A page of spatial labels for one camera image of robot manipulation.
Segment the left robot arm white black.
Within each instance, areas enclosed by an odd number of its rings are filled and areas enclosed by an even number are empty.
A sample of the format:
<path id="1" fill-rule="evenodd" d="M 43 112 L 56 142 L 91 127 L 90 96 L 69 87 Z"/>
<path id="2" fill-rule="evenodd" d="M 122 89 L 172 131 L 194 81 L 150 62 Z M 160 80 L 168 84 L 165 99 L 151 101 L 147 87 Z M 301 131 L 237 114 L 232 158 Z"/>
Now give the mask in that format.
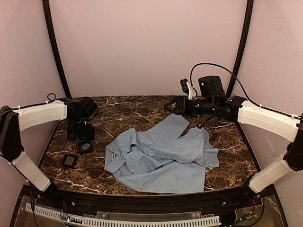
<path id="1" fill-rule="evenodd" d="M 48 122 L 67 120 L 68 140 L 94 140 L 95 129 L 89 122 L 98 113 L 91 97 L 80 101 L 67 98 L 54 99 L 40 104 L 0 110 L 0 153 L 38 190 L 45 192 L 55 187 L 49 178 L 26 154 L 20 133 Z"/>

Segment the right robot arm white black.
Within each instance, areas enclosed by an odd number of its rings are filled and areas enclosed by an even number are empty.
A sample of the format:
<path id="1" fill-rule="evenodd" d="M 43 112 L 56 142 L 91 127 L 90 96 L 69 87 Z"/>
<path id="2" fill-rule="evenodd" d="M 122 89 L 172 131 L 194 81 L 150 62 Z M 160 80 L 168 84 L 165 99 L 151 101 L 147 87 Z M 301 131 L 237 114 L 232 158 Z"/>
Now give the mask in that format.
<path id="1" fill-rule="evenodd" d="M 230 122 L 252 125 L 290 142 L 284 155 L 250 178 L 250 191 L 259 193 L 286 174 L 303 169 L 302 116 L 258 106 L 240 96 L 226 98 L 219 76 L 202 77 L 198 83 L 201 97 L 194 97 L 195 89 L 187 79 L 182 79 L 180 84 L 185 95 L 175 96 L 164 108 L 182 116 L 197 118 L 210 115 Z"/>

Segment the light blue shirt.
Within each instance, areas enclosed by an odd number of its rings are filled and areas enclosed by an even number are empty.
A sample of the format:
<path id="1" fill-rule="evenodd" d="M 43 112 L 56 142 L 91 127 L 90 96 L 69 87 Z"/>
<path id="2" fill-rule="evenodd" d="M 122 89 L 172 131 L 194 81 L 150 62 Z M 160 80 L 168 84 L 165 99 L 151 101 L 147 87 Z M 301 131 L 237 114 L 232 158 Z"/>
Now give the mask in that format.
<path id="1" fill-rule="evenodd" d="M 137 192 L 196 193 L 204 191 L 207 168 L 219 166 L 218 149 L 204 128 L 191 128 L 171 114 L 146 132 L 129 129 L 106 146 L 104 169 Z"/>

